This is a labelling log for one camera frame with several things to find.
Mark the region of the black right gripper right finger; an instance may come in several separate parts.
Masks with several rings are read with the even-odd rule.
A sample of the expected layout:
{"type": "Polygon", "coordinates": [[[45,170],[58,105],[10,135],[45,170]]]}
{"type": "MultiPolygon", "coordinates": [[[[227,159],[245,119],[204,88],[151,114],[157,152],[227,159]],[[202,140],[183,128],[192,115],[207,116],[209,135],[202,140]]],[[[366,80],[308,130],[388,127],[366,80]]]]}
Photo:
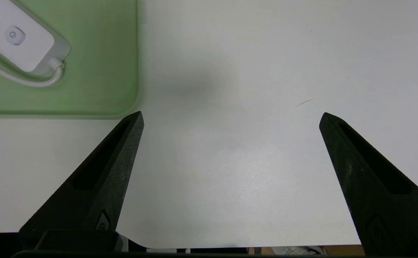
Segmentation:
{"type": "Polygon", "coordinates": [[[418,256],[418,186],[343,119],[319,129],[364,253],[418,256]]]}

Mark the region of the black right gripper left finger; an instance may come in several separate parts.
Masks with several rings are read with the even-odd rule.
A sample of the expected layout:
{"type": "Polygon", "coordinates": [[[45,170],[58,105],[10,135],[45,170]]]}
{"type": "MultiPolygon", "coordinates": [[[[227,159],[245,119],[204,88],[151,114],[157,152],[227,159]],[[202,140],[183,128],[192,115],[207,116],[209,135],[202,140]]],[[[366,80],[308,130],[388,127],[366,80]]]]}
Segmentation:
{"type": "Polygon", "coordinates": [[[143,129],[140,111],[123,118],[21,227],[24,247],[114,249],[143,129]]]}

